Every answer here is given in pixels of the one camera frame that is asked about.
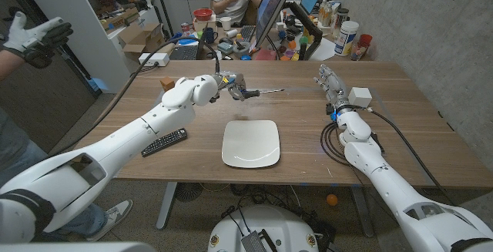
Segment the sneaker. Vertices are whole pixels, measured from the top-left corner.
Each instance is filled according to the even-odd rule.
[[[100,238],[104,237],[114,226],[118,225],[132,209],[133,202],[131,200],[125,200],[113,208],[106,211],[108,216],[108,221],[106,221],[105,226],[95,235],[87,237],[87,241],[98,241]]]

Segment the table foot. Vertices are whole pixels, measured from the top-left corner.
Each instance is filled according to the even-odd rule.
[[[168,216],[175,200],[175,190],[177,182],[168,182],[166,189],[164,190],[163,202],[161,203],[161,210],[159,210],[159,216],[157,217],[156,227],[160,230],[164,229],[168,222]]]
[[[368,211],[367,201],[364,199],[363,187],[352,186],[351,192],[356,205],[357,215],[360,217],[363,235],[365,237],[374,237],[375,232],[370,220],[370,212]]]

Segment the wooden table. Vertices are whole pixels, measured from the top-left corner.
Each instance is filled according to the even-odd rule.
[[[249,89],[280,89],[234,101],[227,92],[214,104],[196,106],[186,129],[189,138],[152,156],[138,155],[124,166],[120,179],[210,183],[269,183],[350,186],[352,170],[331,160],[320,148],[320,133],[330,122],[327,100],[312,80],[320,62],[222,61],[223,70],[242,72]],[[371,106],[392,118],[443,187],[493,187],[493,175],[451,130],[437,110],[401,68],[390,62],[331,62],[347,84],[368,87]],[[86,146],[108,136],[153,107],[162,88],[159,79],[193,78],[212,73],[214,62],[175,61],[136,78],[115,109],[80,143]],[[393,129],[369,113],[361,116],[378,134],[386,160],[413,186],[431,186],[417,161]],[[223,132],[231,120],[273,120],[280,135],[281,156],[271,167],[245,170],[221,160]]]

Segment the red bowl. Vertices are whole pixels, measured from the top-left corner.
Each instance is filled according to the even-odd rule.
[[[194,11],[193,14],[199,21],[209,21],[210,16],[213,15],[213,11],[208,8],[200,8]]]

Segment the square plate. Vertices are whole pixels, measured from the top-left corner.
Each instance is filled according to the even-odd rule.
[[[258,168],[277,163],[279,157],[279,133],[273,121],[230,121],[226,125],[223,138],[225,164]]]

